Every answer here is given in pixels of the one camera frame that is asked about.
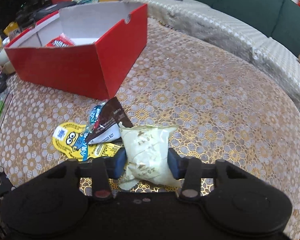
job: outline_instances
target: red box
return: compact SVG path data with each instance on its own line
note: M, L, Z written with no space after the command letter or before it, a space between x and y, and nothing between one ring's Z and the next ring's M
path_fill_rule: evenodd
M45 47L61 33L76 44ZM6 46L24 81L95 99L115 96L147 42L147 5L101 2L63 8Z

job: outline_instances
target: brown wrapper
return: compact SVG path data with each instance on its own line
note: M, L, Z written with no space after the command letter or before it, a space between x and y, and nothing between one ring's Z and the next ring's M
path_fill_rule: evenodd
M95 123L94 129L86 137L86 143L91 142L93 139L102 135L106 130L114 124L122 122L125 127L133 127L131 121L126 115L117 97L110 99L101 109L98 120Z

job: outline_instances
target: table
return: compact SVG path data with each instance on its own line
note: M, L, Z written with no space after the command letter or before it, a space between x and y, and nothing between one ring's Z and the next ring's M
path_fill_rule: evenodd
M285 232L299 239L300 113L293 102L249 63L148 21L147 46L117 93L131 122L178 124L170 145L180 155L206 163L226 159L284 191L293 202ZM66 159L53 147L54 129L65 121L86 121L97 101L17 75L8 87L14 97L0 133L0 165L18 186ZM202 194L212 183L202 180ZM115 181L111 185L118 190ZM89 178L82 179L84 193L90 186ZM175 189L144 181L132 189L167 190Z

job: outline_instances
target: screw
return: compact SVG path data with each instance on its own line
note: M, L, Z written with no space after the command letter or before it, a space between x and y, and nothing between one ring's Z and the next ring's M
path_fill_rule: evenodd
M193 198L198 195L198 192L194 189L186 189L182 192L182 195L185 197Z

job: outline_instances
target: green sofa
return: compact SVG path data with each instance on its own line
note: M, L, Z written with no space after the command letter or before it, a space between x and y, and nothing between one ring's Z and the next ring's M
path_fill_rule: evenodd
M300 7L291 0L197 0L272 37L300 54Z
M270 76L300 111L300 7L291 0L125 0Z

